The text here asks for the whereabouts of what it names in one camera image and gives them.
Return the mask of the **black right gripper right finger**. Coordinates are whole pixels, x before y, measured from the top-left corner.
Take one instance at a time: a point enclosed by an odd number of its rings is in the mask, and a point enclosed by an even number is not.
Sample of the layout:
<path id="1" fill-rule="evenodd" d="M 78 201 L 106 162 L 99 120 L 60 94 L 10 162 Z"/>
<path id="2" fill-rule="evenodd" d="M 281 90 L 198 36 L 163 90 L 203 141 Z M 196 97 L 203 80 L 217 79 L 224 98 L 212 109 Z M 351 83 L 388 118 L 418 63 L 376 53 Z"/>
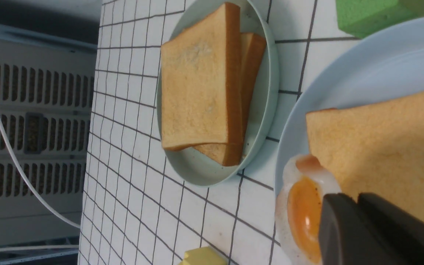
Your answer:
<path id="1" fill-rule="evenodd" d="M 424 265 L 424 222 L 373 193 L 362 193 L 358 206 L 377 235 L 409 265 Z"/>

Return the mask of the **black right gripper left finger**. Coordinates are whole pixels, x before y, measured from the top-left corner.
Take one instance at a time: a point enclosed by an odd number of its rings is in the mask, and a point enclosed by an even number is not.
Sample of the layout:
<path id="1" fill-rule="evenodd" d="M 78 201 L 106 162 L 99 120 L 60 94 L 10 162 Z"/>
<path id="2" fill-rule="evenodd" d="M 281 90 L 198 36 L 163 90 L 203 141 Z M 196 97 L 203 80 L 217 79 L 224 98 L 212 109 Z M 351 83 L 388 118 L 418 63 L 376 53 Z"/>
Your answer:
<path id="1" fill-rule="evenodd" d="M 396 221 L 403 210 L 373 193 L 358 201 L 343 193 L 323 198 L 319 247 L 324 265 L 412 265 L 409 244 Z"/>

